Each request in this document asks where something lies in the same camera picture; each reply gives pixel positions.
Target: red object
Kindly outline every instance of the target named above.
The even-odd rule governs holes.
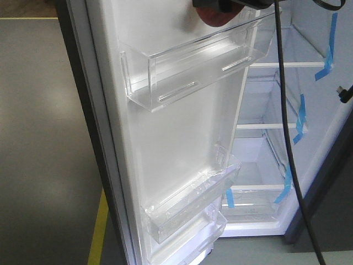
[[[244,5],[232,3],[233,11],[230,13],[220,13],[210,7],[196,7],[200,18],[207,25],[212,27],[221,27],[232,20],[243,9]]]

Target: yellow floor line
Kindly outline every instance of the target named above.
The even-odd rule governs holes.
[[[104,190],[101,191],[97,218],[95,220],[92,243],[90,245],[87,265],[99,265],[103,249],[106,220],[108,218],[108,205]]]
[[[40,19],[57,19],[57,18],[0,18],[0,20],[40,20]]]

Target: transparent door shelf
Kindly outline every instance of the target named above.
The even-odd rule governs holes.
[[[234,185],[239,169],[240,162],[232,157],[226,169],[200,172],[192,183],[163,204],[145,209],[149,234],[158,243],[162,243],[188,222],[195,213]]]
[[[224,78],[267,54],[274,32],[274,12],[245,10],[228,28],[161,50],[120,43],[128,98],[153,112]],[[159,36],[173,38],[171,33]],[[148,42],[163,42],[156,39]]]
[[[207,206],[164,243],[159,245],[152,239],[153,252],[149,255],[148,264],[186,265],[213,244],[222,235],[227,223],[218,211],[220,200],[217,201]]]

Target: black cable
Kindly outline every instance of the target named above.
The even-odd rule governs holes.
[[[332,4],[328,4],[322,0],[313,0],[315,2],[315,4],[321,6],[322,8],[325,8],[326,10],[330,10],[330,11],[337,11],[340,10],[344,4],[346,3],[346,0],[341,0],[341,5],[339,6],[334,6]]]
[[[308,233],[314,247],[316,256],[320,265],[326,265],[324,257],[322,256],[318,241],[316,239],[315,233],[310,223],[310,219],[308,217],[307,208],[304,203],[303,195],[300,190],[297,171],[295,168],[291,140],[289,135],[288,128],[288,118],[287,118],[287,103],[286,103],[286,81],[285,81],[285,68],[284,68],[284,60],[283,60],[283,47],[282,47],[282,35],[281,35],[281,20],[280,20],[280,8],[279,8],[279,0],[275,0],[275,17],[276,17],[276,31],[277,31],[277,46],[278,46],[278,60],[280,64],[280,83],[281,83],[281,110],[282,110],[282,123],[284,128],[284,136],[286,143],[286,150],[288,161],[290,165],[290,169],[292,172],[292,178],[294,183],[294,188],[297,194],[297,199],[299,202],[299,208],[302,213],[304,223],[308,229]]]

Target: blue tape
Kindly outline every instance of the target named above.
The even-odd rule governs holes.
[[[235,208],[236,206],[234,204],[234,198],[233,198],[232,189],[227,189],[226,196],[227,196],[228,207],[229,208]]]
[[[329,40],[329,46],[327,48],[327,53],[326,53],[325,65],[321,71],[319,71],[318,73],[315,74],[316,81],[320,80],[324,76],[327,76],[332,70],[333,53],[334,53],[334,49],[335,49],[335,34],[336,34],[336,26],[337,26],[337,17],[338,17],[338,13],[332,14],[330,40]]]
[[[305,108],[305,96],[304,94],[300,95],[300,107],[299,107],[299,113],[298,113],[298,118],[297,118],[297,126],[296,129],[298,131],[298,135],[294,137],[293,142],[294,144],[298,143],[304,135],[304,124],[307,121],[307,111]]]
[[[291,168],[288,165],[286,168],[286,177],[285,177],[285,188],[283,189],[282,193],[276,198],[274,203],[280,203],[283,199],[288,195],[292,188],[292,172]]]

